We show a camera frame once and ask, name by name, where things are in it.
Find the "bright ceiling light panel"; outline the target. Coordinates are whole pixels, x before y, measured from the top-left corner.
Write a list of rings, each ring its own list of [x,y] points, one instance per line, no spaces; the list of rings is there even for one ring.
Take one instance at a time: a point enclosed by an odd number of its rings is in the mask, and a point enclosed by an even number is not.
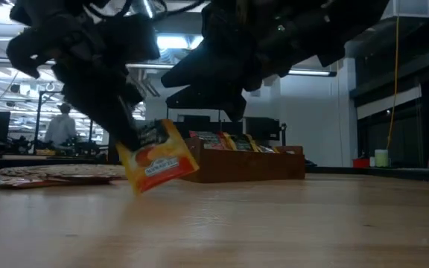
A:
[[[203,41],[201,35],[159,34],[157,45],[161,49],[195,49]]]

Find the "green cup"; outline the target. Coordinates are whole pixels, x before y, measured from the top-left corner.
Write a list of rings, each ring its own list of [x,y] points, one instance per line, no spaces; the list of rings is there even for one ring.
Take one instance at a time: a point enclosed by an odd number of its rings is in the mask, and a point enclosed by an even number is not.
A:
[[[375,150],[375,166],[377,168],[386,168],[390,165],[388,150]]]

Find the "background workbench with robots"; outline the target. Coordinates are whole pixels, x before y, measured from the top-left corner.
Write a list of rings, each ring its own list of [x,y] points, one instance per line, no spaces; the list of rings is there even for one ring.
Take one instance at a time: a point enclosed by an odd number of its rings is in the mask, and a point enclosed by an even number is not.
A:
[[[62,144],[41,140],[29,141],[26,137],[9,138],[9,151],[15,154],[36,154],[38,156],[96,156],[104,152],[108,146],[96,144],[92,140],[70,138]]]

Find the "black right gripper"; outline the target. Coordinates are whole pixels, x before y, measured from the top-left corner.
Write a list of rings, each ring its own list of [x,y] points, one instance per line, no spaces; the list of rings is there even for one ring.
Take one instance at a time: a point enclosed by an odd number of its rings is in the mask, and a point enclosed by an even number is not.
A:
[[[201,46],[161,77],[164,87],[187,86],[167,107],[223,110],[240,121],[242,89],[259,89],[264,78],[284,77],[311,57],[302,40],[310,11],[296,0],[212,0],[202,10]]]

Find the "white ceiling box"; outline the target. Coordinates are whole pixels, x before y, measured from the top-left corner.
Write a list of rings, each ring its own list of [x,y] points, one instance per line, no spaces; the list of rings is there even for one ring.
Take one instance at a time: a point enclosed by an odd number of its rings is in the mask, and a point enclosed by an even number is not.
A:
[[[389,0],[381,18],[396,16],[429,18],[429,0]]]

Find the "person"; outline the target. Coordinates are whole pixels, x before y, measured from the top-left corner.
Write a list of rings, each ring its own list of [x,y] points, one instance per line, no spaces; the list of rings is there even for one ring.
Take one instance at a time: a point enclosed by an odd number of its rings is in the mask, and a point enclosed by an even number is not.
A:
[[[77,136],[75,120],[69,115],[72,107],[68,103],[62,103],[58,108],[60,114],[51,119],[44,137],[44,142],[56,146]]]

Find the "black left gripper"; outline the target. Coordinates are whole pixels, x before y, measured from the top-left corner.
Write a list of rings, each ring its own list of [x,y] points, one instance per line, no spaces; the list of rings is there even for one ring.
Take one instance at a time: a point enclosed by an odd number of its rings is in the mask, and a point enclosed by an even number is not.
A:
[[[59,57],[51,67],[63,83],[63,95],[74,108],[104,127],[127,149],[141,147],[133,110],[143,95],[125,65],[107,66]]]

